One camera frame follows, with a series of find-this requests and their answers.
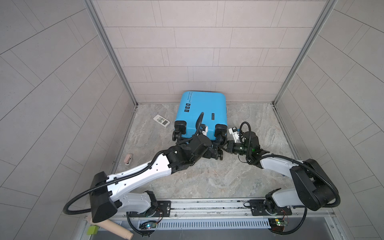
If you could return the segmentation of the blue suitcase with black lining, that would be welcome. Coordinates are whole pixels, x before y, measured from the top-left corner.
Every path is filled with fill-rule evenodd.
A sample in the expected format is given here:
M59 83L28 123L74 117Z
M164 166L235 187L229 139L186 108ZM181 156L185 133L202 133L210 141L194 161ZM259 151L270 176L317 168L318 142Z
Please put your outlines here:
M204 158L223 159L223 146L227 140L226 97L221 93L185 92L182 95L172 135L173 141L191 138L197 131L198 123L203 135L213 143Z

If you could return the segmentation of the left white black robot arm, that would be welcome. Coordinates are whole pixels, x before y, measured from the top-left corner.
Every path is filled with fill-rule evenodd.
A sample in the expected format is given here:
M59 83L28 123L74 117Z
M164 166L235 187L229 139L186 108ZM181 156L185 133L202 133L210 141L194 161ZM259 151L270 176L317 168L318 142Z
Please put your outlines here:
M166 177L193 166L201 158L216 158L217 148L205 135L193 136L157 152L154 158L129 171L107 176L94 176L91 188L69 200L63 213L80 215L91 213L92 221L100 223L114 216L118 210L152 213L158 206L154 194L146 191L132 194L132 190L158 178Z

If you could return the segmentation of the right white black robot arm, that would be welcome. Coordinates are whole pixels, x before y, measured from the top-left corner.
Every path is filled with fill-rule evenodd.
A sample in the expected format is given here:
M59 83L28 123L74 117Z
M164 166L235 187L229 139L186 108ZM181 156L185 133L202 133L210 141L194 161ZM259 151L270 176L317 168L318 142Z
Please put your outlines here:
M278 209L284 207L305 207L317 211L340 205L337 187L317 161L299 161L270 154L260 148L259 138L254 132L244 133L234 127L229 133L234 139L228 141L226 152L245 156L247 164L280 173L294 183L293 189L276 189L266 194L264 205L269 214L276 214Z

